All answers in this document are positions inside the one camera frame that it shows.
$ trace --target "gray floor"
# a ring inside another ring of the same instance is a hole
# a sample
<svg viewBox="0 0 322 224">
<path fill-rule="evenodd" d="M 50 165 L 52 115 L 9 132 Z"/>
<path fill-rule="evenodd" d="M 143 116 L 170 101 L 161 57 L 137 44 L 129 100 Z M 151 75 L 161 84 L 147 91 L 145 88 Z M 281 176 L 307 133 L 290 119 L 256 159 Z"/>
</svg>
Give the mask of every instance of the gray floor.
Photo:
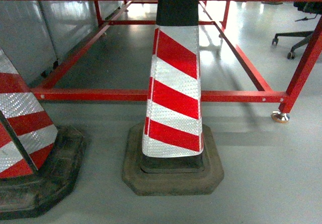
<svg viewBox="0 0 322 224">
<path fill-rule="evenodd" d="M 220 19 L 222 3 L 209 3 Z M 155 6 L 134 5 L 127 18 L 153 19 Z M 231 3 L 230 34 L 275 90 L 285 90 L 303 54 L 287 60 L 298 38 L 276 32 L 311 30 L 317 20 L 292 4 Z M 114 26 L 57 85 L 146 89 L 153 26 Z M 200 27 L 202 88 L 255 90 L 213 26 Z M 145 117 L 145 103 L 44 103 L 56 124 L 72 125 L 88 148 L 74 192 L 44 216 L 0 223 L 322 223 L 322 59 L 288 124 L 272 121 L 278 104 L 203 103 L 225 171 L 207 196 L 139 197 L 122 181 L 127 133 Z"/>
</svg>

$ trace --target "black cone top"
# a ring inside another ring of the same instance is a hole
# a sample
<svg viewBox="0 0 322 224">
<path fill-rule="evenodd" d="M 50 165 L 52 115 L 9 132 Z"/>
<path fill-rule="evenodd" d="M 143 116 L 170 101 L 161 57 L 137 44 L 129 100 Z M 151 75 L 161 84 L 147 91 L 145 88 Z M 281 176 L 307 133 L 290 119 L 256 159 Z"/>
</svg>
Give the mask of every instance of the black cone top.
<svg viewBox="0 0 322 224">
<path fill-rule="evenodd" d="M 198 0 L 158 0 L 157 25 L 197 26 L 198 20 Z"/>
</svg>

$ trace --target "gray wall panel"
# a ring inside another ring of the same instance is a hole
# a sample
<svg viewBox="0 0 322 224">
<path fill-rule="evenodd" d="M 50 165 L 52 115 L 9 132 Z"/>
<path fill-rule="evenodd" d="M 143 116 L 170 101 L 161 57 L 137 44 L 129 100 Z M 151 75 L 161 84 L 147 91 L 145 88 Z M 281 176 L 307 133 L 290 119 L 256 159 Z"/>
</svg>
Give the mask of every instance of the gray wall panel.
<svg viewBox="0 0 322 224">
<path fill-rule="evenodd" d="M 41 5 L 59 60 L 97 28 L 93 2 L 42 1 Z"/>
<path fill-rule="evenodd" d="M 52 67 L 56 56 L 37 1 L 0 1 L 0 46 L 27 84 Z"/>
<path fill-rule="evenodd" d="M 99 5 L 102 18 L 105 19 L 111 15 L 122 3 L 122 1 L 100 1 Z"/>
</svg>

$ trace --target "chair wheel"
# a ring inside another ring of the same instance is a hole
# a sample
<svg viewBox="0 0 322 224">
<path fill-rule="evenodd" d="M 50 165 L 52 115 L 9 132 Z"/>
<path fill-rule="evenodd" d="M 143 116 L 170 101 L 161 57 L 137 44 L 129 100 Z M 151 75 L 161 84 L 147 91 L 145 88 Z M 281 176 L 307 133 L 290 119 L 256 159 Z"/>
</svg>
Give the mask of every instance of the chair wheel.
<svg viewBox="0 0 322 224">
<path fill-rule="evenodd" d="M 288 54 L 287 54 L 287 58 L 288 59 L 294 59 L 295 58 L 295 53 L 294 52 L 289 52 Z"/>
<path fill-rule="evenodd" d="M 274 43 L 275 43 L 275 45 L 277 45 L 277 44 L 278 44 L 278 38 L 274 38 L 274 39 L 273 39 L 273 41 L 272 41 L 272 45 L 274 45 Z"/>
</svg>

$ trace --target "red and white striped traffic cone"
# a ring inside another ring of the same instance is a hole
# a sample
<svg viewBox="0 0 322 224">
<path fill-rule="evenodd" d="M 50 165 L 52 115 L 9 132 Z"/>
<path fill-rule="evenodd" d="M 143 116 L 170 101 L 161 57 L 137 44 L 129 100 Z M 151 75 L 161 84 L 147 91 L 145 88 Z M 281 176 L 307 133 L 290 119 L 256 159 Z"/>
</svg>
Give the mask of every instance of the red and white striped traffic cone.
<svg viewBox="0 0 322 224">
<path fill-rule="evenodd" d="M 130 129 L 122 178 L 138 195 L 209 194 L 223 169 L 201 120 L 198 0 L 158 0 L 156 24 L 146 120 Z"/>
<path fill-rule="evenodd" d="M 78 131 L 57 130 L 0 48 L 0 220 L 36 217 L 68 195 L 84 148 Z"/>
<path fill-rule="evenodd" d="M 25 151 L 38 170 L 53 147 L 57 129 L 2 49 L 0 63 L 1 115 L 22 144 L 16 146 L 0 127 L 0 178 L 29 175 L 31 168 L 19 151 Z"/>
<path fill-rule="evenodd" d="M 154 158 L 199 155 L 198 0 L 159 0 L 156 24 L 142 150 Z"/>
</svg>

